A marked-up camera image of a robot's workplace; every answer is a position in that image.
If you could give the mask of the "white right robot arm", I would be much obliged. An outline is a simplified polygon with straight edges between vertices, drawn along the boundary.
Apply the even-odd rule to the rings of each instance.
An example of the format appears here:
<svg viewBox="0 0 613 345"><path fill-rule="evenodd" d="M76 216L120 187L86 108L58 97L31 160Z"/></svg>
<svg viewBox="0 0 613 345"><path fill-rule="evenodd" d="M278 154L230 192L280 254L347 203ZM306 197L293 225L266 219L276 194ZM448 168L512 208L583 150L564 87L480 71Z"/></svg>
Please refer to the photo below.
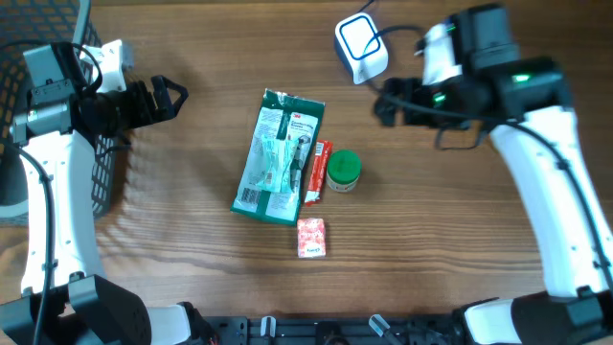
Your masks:
<svg viewBox="0 0 613 345"><path fill-rule="evenodd" d="M538 244L543 291L455 310L452 344L583 344L612 333L612 234L579 144L570 88L549 57L523 58L506 8L450 15L420 40L419 79L377 88L387 126L444 133L478 122L503 157Z"/></svg>

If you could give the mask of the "grey plastic mesh basket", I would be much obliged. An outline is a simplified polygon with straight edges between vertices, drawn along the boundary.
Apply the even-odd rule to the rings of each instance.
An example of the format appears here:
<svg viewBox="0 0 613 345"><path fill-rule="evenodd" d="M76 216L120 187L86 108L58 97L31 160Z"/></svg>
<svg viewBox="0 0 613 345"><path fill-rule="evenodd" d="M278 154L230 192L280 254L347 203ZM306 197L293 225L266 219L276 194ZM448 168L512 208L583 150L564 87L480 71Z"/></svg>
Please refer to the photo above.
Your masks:
<svg viewBox="0 0 613 345"><path fill-rule="evenodd" d="M7 0L1 3L1 43L31 39L74 41L101 47L102 41L89 18L89 1ZM32 88L23 52L29 45L12 46L1 51L1 137L10 138L10 126L16 111L25 106L26 93ZM115 168L115 155L98 158L92 172L92 207L94 217L103 217L109 209ZM12 150L1 150L1 223L26 225L28 197L26 174L20 157Z"/></svg>

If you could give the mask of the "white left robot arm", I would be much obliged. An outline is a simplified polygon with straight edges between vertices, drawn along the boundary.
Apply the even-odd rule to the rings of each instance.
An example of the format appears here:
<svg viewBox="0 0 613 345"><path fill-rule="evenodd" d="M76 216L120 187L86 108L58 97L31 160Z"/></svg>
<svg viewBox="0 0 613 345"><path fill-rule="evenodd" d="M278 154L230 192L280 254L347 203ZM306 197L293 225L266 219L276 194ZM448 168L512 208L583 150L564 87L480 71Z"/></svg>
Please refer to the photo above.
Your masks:
<svg viewBox="0 0 613 345"><path fill-rule="evenodd" d="M10 148L27 178L29 254L21 295L1 308L18 344L213 344L190 303L147 307L104 274L95 235L94 166L115 138L178 114L186 88L162 77L127 82L121 40L100 47L31 41L33 83L11 126Z"/></svg>

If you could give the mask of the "red tissue pack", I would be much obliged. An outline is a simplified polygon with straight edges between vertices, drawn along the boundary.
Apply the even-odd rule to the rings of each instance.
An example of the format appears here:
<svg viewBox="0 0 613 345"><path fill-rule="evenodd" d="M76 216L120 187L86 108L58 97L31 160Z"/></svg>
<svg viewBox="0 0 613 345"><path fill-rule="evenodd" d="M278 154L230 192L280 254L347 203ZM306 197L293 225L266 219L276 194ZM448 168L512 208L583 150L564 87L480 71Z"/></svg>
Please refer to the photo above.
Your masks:
<svg viewBox="0 0 613 345"><path fill-rule="evenodd" d="M302 218L297 222L298 257L319 258L325 257L326 227L321 218Z"/></svg>

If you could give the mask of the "red snack stick packet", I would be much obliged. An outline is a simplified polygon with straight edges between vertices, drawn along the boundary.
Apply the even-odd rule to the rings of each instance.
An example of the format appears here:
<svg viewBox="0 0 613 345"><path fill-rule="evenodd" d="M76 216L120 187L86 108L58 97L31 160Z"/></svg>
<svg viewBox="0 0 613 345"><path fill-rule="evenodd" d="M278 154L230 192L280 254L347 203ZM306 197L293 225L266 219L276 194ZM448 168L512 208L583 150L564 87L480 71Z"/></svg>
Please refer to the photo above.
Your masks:
<svg viewBox="0 0 613 345"><path fill-rule="evenodd" d="M318 140L315 147L315 156L311 176L306 190L305 206L317 203L321 198L325 182L327 164L333 149L332 141Z"/></svg>

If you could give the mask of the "green glove package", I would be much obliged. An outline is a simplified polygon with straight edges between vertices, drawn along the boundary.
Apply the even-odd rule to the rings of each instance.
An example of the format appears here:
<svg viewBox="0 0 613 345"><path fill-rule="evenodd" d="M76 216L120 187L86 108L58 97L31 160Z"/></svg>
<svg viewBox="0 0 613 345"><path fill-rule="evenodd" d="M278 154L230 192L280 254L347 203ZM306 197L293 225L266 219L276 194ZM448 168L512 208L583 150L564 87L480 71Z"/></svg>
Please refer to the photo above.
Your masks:
<svg viewBox="0 0 613 345"><path fill-rule="evenodd" d="M304 172L325 104L267 89L231 211L265 222L297 223Z"/></svg>

